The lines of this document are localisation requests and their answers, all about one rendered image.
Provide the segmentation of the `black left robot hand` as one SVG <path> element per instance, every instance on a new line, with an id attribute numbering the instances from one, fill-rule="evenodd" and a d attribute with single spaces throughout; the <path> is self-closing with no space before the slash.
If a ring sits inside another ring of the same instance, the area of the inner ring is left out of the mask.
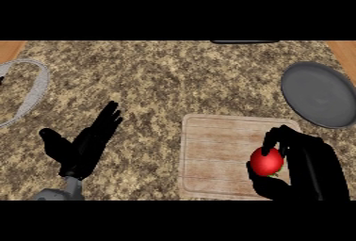
<path id="1" fill-rule="evenodd" d="M 80 181 L 89 177 L 121 122 L 118 104 L 109 101 L 96 120 L 81 130 L 74 141 L 69 141 L 50 128 L 38 131 L 44 142 L 44 152 L 61 164 L 61 177 L 74 177 Z"/>

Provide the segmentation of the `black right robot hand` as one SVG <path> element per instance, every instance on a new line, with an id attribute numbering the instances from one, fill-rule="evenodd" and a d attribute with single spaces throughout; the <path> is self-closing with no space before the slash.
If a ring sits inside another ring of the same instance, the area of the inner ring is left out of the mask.
<path id="1" fill-rule="evenodd" d="M 256 193 L 273 201 L 350 201 L 341 163 L 322 138 L 281 125 L 264 135 L 263 155 L 275 144 L 279 144 L 278 152 L 287 158 L 291 183 L 260 176 L 247 163 Z"/>

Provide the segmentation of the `red tomato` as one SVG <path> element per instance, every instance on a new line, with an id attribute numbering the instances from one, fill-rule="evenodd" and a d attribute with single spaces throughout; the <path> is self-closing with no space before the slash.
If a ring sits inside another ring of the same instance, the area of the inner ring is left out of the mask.
<path id="1" fill-rule="evenodd" d="M 260 176 L 275 175 L 284 166 L 284 158 L 276 148 L 272 148 L 267 155 L 261 154 L 257 148 L 250 156 L 250 166 L 254 173 Z"/>

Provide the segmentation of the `pale wooden cutting board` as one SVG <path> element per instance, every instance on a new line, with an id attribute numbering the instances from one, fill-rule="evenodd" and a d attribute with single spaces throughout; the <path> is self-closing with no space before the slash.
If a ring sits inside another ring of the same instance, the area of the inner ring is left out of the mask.
<path id="1" fill-rule="evenodd" d="M 247 162 L 266 133 L 282 124 L 300 131 L 288 119 L 207 114 L 183 117 L 177 168 L 183 198 L 266 200 L 253 189 Z"/>

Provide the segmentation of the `dark grey pan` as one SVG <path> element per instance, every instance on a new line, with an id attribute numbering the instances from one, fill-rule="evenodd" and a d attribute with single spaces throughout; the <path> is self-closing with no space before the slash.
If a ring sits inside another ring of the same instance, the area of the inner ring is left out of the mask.
<path id="1" fill-rule="evenodd" d="M 291 64 L 281 75 L 281 92 L 289 107 L 315 125 L 341 129 L 356 124 L 356 87 L 326 65 Z"/>

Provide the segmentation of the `black flat object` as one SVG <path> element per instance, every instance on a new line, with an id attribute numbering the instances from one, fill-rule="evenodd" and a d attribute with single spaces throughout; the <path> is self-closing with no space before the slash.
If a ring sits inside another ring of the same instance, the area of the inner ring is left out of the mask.
<path id="1" fill-rule="evenodd" d="M 214 44 L 261 44 L 276 43 L 279 40 L 211 40 Z"/>

